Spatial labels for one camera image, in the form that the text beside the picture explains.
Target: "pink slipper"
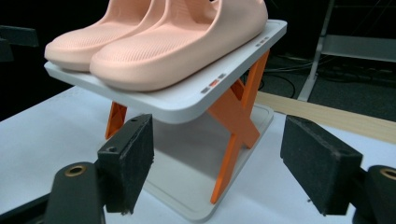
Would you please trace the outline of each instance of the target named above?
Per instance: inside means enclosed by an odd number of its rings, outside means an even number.
[[[89,72],[94,53],[148,29],[162,17],[164,7],[163,0],[110,0],[101,20],[56,37],[46,46],[44,57],[62,68]]]
[[[262,0],[166,0],[157,24],[103,47],[90,71],[110,87],[156,91],[247,43],[267,20]]]

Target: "wooden strip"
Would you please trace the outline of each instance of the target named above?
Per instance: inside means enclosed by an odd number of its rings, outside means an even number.
[[[258,92],[255,102],[260,105],[267,105],[274,109],[275,112],[310,119],[317,124],[396,144],[396,122],[265,92]]]

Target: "white tabletop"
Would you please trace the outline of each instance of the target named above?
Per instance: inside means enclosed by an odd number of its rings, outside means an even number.
[[[121,105],[138,108],[157,120],[183,123],[201,116],[286,33],[286,29],[285,21],[268,20],[263,32],[245,45],[160,91],[119,91],[109,88],[89,73],[66,71],[50,62],[45,64],[45,68],[51,77],[96,92]]]
[[[55,173],[78,161],[96,161],[105,142],[111,101],[73,87],[0,122],[0,214],[50,192]],[[127,119],[137,113],[129,110]],[[279,157],[285,115],[275,113],[256,149],[207,223],[351,223],[322,216]],[[362,168],[395,167],[396,146],[324,127],[364,156]],[[189,223],[145,190],[134,214],[106,214],[106,223]]]

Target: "orange support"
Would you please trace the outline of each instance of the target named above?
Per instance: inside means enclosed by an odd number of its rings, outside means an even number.
[[[247,148],[253,147],[260,137],[259,131],[250,119],[250,114],[268,55],[269,50],[250,67],[245,87],[240,80],[237,80],[207,110],[213,118],[217,119],[231,132],[230,141],[225,151],[212,198],[210,199],[212,203],[218,201],[230,183],[241,147],[243,145]]]
[[[122,127],[125,122],[126,111],[127,107],[125,105],[119,105],[114,101],[111,103],[105,134],[106,139],[109,139]]]

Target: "orange leg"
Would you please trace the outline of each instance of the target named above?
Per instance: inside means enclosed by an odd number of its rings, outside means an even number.
[[[208,109],[208,113],[231,132],[210,202],[216,203],[233,176],[239,150],[254,146],[260,133],[250,119],[257,90],[268,59],[269,50],[251,67],[247,84],[238,80]]]
[[[110,114],[108,116],[105,138],[109,139],[124,124],[127,107],[116,102],[111,103]]]

